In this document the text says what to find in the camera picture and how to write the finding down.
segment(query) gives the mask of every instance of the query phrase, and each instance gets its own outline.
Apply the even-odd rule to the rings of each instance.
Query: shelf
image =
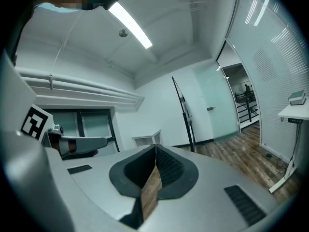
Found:
[[[141,135],[132,137],[135,142],[135,146],[151,145],[151,144],[161,144],[161,130],[156,132],[142,132]]]
[[[309,120],[309,97],[307,97],[303,105],[288,105],[280,113],[278,113],[278,116],[282,118],[297,118]]]

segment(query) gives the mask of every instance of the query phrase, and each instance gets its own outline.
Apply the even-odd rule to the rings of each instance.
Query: glass wall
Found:
[[[260,107],[261,144],[291,157],[296,124],[280,113],[296,91],[309,93],[307,45],[278,0],[238,0],[227,40],[254,84]]]
[[[208,106],[214,140],[222,140],[239,133],[235,101],[217,62],[194,69],[198,84]]]

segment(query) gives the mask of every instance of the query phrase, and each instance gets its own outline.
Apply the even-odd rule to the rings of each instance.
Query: baseboard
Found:
[[[282,154],[279,154],[277,151],[273,150],[272,148],[266,146],[266,145],[263,145],[261,144],[260,145],[263,149],[267,150],[269,153],[275,155],[276,157],[280,158],[280,156],[282,156],[282,160],[285,162],[285,163],[289,163],[289,159],[287,159],[286,157],[284,157]]]
[[[252,123],[252,124],[250,124],[250,125],[247,125],[247,126],[241,128],[240,130],[246,129],[246,128],[248,128],[249,126],[252,126],[252,125],[254,125],[254,124],[256,124],[256,123],[260,123],[260,120],[257,120],[257,121],[255,121],[254,123]]]
[[[225,139],[228,139],[228,138],[231,138],[231,137],[234,137],[234,136],[236,136],[238,134],[239,134],[239,131],[235,131],[235,132],[232,132],[230,134],[227,134],[227,135],[224,135],[224,136],[221,136],[221,137],[217,137],[216,138],[216,142],[222,141],[222,140],[225,140]]]
[[[213,138],[212,138],[212,139],[208,139],[208,140],[204,140],[204,141],[196,142],[195,145],[203,145],[203,144],[207,144],[207,143],[211,143],[211,142],[213,142]],[[185,145],[174,145],[173,147],[176,147],[176,148],[185,148],[185,147],[190,147],[190,144],[185,144]]]

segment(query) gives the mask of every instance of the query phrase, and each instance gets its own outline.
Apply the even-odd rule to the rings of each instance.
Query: window frame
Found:
[[[76,113],[77,129],[80,137],[85,137],[83,116],[87,115],[104,115],[107,116],[108,124],[111,130],[111,137],[106,138],[107,143],[115,142],[117,152],[119,151],[117,139],[115,136],[114,127],[112,125],[112,116],[109,109],[45,109],[48,113]]]

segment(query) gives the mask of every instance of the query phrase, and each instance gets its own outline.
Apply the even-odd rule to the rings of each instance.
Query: glass door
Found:
[[[239,133],[239,120],[231,88],[218,62],[194,69],[211,120],[213,138],[219,141]]]
[[[119,152],[112,126],[110,110],[46,110],[53,115],[54,123],[62,126],[64,136],[105,137],[107,146],[98,149],[97,156]]]

